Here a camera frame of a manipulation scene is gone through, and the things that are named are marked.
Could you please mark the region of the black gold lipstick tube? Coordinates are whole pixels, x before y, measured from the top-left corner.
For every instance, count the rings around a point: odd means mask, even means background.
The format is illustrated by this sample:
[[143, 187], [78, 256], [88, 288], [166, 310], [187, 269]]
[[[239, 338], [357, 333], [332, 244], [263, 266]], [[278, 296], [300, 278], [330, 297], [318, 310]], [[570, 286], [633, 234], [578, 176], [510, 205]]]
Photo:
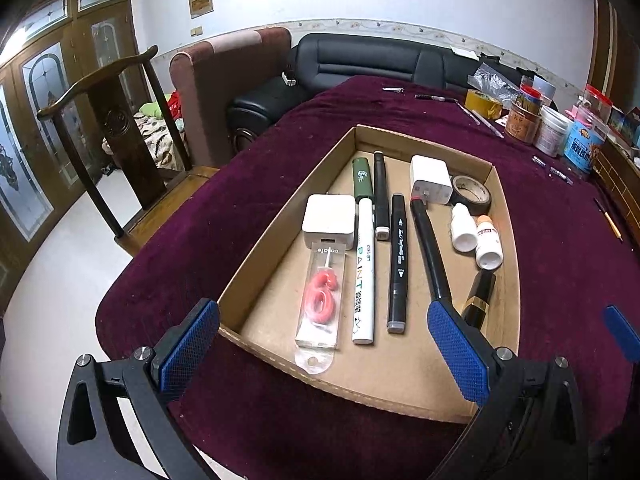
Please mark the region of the black gold lipstick tube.
[[496, 282], [495, 273], [488, 270], [477, 272], [462, 310], [462, 318], [469, 326], [480, 330], [483, 327]]

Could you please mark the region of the white bottle orange cap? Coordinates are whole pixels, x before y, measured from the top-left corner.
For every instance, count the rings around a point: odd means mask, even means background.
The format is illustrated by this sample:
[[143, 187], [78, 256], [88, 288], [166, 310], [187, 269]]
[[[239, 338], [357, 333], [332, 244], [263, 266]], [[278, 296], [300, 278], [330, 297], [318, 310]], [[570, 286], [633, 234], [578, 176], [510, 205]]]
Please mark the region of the white bottle orange cap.
[[480, 270], [495, 271], [503, 263], [499, 233], [489, 216], [476, 219], [475, 261]]

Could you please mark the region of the black twin marker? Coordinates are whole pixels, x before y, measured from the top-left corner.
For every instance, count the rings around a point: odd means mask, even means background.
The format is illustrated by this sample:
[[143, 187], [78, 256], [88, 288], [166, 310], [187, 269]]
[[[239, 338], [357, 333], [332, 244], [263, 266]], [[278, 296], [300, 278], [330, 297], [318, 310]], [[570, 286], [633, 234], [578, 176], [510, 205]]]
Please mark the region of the black twin marker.
[[386, 328], [390, 334], [406, 329], [408, 301], [407, 218], [405, 197], [394, 194], [390, 210], [390, 287]]

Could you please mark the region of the white paint marker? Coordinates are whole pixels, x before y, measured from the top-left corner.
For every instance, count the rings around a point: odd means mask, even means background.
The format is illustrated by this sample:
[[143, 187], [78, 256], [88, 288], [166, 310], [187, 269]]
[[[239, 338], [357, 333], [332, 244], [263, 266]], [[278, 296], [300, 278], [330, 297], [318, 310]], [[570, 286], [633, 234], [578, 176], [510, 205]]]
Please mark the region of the white paint marker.
[[352, 342], [373, 344], [375, 311], [374, 223], [372, 200], [358, 203], [358, 244]]

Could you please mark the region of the black marker red tip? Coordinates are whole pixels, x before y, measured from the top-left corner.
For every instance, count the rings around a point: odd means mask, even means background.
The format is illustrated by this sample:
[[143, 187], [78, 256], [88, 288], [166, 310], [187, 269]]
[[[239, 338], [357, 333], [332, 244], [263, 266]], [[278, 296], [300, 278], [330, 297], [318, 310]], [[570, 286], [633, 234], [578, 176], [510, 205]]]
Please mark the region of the black marker red tip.
[[433, 300], [445, 301], [450, 304], [451, 290], [431, 219], [420, 198], [410, 200], [410, 210], [414, 227], [416, 228], [416, 236], [418, 237], [428, 284], [430, 284], [431, 297]]

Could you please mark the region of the white dropper bottle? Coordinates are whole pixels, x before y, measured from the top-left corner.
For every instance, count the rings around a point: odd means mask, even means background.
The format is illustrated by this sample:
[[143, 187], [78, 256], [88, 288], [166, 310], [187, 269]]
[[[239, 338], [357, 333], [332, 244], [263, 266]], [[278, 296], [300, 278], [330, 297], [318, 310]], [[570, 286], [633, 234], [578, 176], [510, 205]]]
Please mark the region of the white dropper bottle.
[[465, 204], [451, 208], [450, 238], [457, 252], [474, 252], [477, 246], [476, 223]]

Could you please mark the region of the black electrical tape roll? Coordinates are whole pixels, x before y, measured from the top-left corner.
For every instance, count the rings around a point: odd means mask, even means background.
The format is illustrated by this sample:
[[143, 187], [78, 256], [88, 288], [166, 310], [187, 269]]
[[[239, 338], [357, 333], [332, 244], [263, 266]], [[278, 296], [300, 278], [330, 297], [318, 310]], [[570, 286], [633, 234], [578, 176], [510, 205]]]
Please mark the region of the black electrical tape roll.
[[449, 205], [462, 204], [472, 216], [488, 214], [491, 207], [491, 194], [486, 186], [466, 174], [457, 174], [451, 178], [452, 192]]

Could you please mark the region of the red candle clear package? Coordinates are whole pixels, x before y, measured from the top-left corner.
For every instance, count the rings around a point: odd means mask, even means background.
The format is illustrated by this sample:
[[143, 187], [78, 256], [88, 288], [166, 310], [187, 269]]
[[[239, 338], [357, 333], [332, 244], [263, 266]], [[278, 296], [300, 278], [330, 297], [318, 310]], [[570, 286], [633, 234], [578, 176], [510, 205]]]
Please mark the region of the red candle clear package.
[[333, 364], [340, 336], [346, 246], [311, 245], [295, 334], [295, 364], [308, 375], [320, 375]]

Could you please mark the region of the large white power adapter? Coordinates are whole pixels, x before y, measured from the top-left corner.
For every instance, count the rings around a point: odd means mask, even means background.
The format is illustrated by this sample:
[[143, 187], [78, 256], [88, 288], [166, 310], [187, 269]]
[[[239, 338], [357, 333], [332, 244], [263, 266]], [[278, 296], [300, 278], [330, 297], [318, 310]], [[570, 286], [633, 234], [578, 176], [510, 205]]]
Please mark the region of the large white power adapter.
[[423, 203], [447, 205], [452, 195], [451, 178], [446, 162], [413, 155], [410, 160], [411, 197]]

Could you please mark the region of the thin black pen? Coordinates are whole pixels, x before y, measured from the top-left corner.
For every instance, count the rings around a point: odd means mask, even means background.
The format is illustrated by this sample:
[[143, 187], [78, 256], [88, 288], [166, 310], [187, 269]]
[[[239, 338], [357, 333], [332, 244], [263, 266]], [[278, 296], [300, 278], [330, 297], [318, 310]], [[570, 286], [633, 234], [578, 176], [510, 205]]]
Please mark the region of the thin black pen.
[[374, 153], [374, 232], [377, 240], [390, 239], [390, 203], [384, 154]]

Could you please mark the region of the small white cube charger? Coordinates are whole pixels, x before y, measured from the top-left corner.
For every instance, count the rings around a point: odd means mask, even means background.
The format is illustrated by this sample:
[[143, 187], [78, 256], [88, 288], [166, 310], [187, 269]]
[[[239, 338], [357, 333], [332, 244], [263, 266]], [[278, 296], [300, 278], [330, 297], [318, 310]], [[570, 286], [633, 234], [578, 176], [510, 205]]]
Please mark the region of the small white cube charger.
[[302, 223], [307, 248], [314, 243], [343, 244], [354, 247], [356, 202], [351, 195], [311, 194], [307, 198]]

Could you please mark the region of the green lighter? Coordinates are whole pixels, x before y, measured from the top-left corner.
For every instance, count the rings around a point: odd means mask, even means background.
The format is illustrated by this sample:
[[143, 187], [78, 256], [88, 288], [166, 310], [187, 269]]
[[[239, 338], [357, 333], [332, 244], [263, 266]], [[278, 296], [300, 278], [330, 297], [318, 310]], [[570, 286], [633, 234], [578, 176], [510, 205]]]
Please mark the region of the green lighter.
[[364, 198], [373, 197], [373, 185], [369, 161], [365, 157], [352, 160], [352, 180], [354, 181], [354, 197], [357, 203]]

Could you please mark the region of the yellow black pen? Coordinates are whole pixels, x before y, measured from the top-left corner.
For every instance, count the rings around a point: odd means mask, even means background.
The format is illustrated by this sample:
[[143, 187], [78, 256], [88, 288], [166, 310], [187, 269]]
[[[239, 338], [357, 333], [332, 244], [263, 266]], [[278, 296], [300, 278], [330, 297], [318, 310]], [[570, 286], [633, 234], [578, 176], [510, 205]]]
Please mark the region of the yellow black pen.
[[605, 218], [606, 222], [608, 222], [608, 225], [610, 226], [610, 229], [612, 230], [616, 240], [618, 240], [620, 243], [623, 243], [624, 242], [623, 234], [622, 234], [622, 232], [620, 232], [620, 228], [618, 226], [616, 226], [616, 224], [615, 224], [613, 218], [611, 217], [611, 215], [608, 213], [608, 211], [601, 204], [600, 200], [598, 200], [597, 198], [594, 198], [593, 201], [596, 204], [596, 206], [598, 208], [598, 211], [600, 211], [602, 216]]

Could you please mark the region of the wooden side cabinet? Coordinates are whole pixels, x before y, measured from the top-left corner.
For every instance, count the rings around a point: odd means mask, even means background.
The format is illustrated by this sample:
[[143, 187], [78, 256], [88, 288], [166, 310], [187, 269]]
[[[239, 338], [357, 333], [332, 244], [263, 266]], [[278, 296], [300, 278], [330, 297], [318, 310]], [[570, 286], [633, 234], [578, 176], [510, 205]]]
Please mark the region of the wooden side cabinet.
[[639, 245], [638, 167], [617, 144], [606, 140], [594, 151], [592, 170], [622, 216], [634, 244]]

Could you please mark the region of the blue patterned pen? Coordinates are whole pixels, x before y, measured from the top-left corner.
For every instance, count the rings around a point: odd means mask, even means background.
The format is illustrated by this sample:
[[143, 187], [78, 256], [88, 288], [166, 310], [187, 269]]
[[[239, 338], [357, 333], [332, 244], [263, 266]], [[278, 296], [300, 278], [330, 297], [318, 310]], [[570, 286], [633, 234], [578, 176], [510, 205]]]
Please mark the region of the blue patterned pen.
[[574, 182], [570, 180], [570, 177], [567, 177], [567, 175], [563, 174], [562, 171], [560, 171], [559, 169], [556, 169], [554, 167], [550, 167], [549, 169], [551, 174], [553, 174], [555, 177], [558, 177], [568, 185], [574, 185]]

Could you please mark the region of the small silver battery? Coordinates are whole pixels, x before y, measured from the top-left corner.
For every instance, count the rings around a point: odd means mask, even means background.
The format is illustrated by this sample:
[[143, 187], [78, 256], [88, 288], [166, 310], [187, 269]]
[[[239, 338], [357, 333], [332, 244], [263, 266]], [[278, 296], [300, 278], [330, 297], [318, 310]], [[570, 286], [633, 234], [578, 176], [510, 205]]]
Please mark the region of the small silver battery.
[[546, 168], [546, 163], [541, 160], [540, 158], [538, 158], [537, 156], [532, 156], [532, 161], [537, 164], [538, 166], [541, 166], [542, 168]]

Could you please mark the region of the blue label snack jar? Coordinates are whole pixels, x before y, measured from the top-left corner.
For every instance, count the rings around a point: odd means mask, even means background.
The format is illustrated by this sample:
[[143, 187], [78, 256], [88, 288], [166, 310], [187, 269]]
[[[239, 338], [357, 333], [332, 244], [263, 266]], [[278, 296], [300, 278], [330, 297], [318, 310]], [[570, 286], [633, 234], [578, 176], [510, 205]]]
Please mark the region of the blue label snack jar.
[[605, 139], [605, 124], [588, 108], [579, 107], [568, 129], [563, 156], [576, 171], [589, 174], [594, 153]]

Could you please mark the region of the white plastic tub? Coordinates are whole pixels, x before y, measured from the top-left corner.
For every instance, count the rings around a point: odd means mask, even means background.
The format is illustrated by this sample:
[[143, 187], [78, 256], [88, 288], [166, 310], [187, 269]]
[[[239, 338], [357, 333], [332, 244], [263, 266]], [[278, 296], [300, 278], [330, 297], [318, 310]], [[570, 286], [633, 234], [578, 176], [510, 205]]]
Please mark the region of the white plastic tub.
[[573, 121], [547, 105], [540, 109], [540, 123], [534, 147], [549, 157], [558, 157]]

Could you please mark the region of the red lid clear jar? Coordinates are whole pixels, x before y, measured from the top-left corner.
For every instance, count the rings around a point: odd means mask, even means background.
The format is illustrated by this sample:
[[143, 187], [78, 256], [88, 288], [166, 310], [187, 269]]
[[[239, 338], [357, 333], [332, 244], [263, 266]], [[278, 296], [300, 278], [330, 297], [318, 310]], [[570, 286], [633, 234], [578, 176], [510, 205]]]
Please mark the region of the red lid clear jar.
[[582, 98], [584, 99], [584, 103], [588, 104], [588, 108], [593, 115], [598, 116], [602, 122], [608, 122], [613, 107], [610, 98], [597, 88], [594, 88], [591, 84], [585, 85]]

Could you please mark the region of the brown label plastic jar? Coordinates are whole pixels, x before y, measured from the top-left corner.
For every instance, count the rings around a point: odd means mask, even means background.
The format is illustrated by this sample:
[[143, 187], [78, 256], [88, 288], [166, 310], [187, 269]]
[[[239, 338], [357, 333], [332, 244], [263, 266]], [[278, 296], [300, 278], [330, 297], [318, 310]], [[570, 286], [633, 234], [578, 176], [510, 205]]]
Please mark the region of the brown label plastic jar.
[[506, 118], [506, 133], [525, 144], [534, 142], [540, 117], [513, 103]]

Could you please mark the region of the white craft knife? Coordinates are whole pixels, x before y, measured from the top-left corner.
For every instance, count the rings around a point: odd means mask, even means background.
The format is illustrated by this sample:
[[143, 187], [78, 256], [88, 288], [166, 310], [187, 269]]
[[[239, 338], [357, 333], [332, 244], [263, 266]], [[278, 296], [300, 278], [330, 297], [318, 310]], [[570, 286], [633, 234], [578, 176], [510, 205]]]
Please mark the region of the white craft knife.
[[472, 115], [486, 128], [488, 128], [495, 136], [504, 139], [504, 135], [499, 131], [488, 119], [484, 118], [477, 110], [471, 110]]

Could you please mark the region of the thin silver scalpel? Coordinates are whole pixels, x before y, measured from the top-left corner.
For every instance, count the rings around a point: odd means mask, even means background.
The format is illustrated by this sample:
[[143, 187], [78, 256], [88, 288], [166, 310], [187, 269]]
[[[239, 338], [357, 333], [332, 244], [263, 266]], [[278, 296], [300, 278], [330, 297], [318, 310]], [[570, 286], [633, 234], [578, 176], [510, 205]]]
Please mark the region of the thin silver scalpel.
[[473, 122], [475, 122], [475, 125], [480, 125], [480, 120], [467, 108], [465, 108], [460, 102], [456, 101], [456, 105], [457, 107], [460, 108], [460, 110], [462, 110], [462, 112], [466, 115], [469, 116], [469, 118], [472, 119]]

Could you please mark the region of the yellow packing tape roll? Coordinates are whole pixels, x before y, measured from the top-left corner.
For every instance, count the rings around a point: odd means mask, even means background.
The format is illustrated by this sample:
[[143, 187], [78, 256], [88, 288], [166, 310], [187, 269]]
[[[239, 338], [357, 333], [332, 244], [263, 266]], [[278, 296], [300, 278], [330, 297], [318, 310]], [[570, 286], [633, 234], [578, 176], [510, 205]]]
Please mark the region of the yellow packing tape roll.
[[477, 112], [485, 119], [496, 120], [502, 115], [502, 104], [499, 100], [475, 89], [466, 90], [464, 107], [470, 112]]

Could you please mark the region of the wooden chair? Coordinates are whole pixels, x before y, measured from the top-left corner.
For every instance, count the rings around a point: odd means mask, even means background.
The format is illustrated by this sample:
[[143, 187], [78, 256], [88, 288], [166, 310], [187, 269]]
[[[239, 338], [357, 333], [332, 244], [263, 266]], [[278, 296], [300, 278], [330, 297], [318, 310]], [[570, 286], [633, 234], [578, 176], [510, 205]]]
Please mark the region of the wooden chair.
[[[157, 52], [158, 47], [152, 46], [141, 54], [119, 58], [95, 70], [72, 84], [60, 98], [37, 113], [37, 118], [42, 122], [53, 122], [80, 182], [113, 232], [117, 245], [130, 256], [137, 255], [162, 225], [217, 172], [212, 167], [192, 164], [191, 156], [170, 114], [160, 81], [151, 64]], [[137, 65], [143, 68], [160, 104], [160, 111], [177, 149], [178, 159], [183, 164], [181, 171], [157, 168], [134, 120], [134, 113], [127, 104], [119, 75], [127, 68]], [[141, 209], [126, 226], [119, 224], [107, 206], [67, 131], [63, 119], [64, 108], [78, 96], [88, 98], [100, 131], [113, 152], [115, 162], [140, 203]]]

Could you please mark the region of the black silver pen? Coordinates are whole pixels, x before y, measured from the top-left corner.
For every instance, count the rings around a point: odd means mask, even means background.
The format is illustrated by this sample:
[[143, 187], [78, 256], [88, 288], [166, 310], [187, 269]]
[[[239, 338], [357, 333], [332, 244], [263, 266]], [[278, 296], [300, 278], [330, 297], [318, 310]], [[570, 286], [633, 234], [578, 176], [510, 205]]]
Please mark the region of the black silver pen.
[[450, 98], [450, 96], [435, 96], [434, 94], [425, 94], [425, 93], [416, 94], [414, 98], [416, 100], [421, 100], [421, 101], [435, 101], [435, 102], [443, 102], [443, 103], [458, 102], [455, 98]]

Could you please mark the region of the black leather sofa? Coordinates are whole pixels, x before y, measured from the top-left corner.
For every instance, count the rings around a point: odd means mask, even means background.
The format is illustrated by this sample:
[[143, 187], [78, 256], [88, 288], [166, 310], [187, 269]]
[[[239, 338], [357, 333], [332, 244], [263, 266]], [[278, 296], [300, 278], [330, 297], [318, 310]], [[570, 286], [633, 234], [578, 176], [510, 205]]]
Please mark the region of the black leather sofa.
[[423, 87], [463, 92], [468, 77], [487, 64], [512, 84], [522, 74], [498, 58], [478, 61], [431, 44], [371, 36], [303, 36], [292, 47], [284, 72], [233, 98], [226, 109], [230, 143], [243, 151], [284, 114], [353, 76], [377, 76]]

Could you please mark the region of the small framed wall plaque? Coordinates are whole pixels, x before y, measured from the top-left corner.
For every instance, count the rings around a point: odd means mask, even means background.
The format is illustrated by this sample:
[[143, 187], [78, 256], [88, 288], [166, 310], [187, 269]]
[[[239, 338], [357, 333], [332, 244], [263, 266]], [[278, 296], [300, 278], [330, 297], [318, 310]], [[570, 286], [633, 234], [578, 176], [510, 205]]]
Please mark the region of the small framed wall plaque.
[[191, 18], [199, 18], [213, 11], [213, 0], [188, 0], [188, 3]]

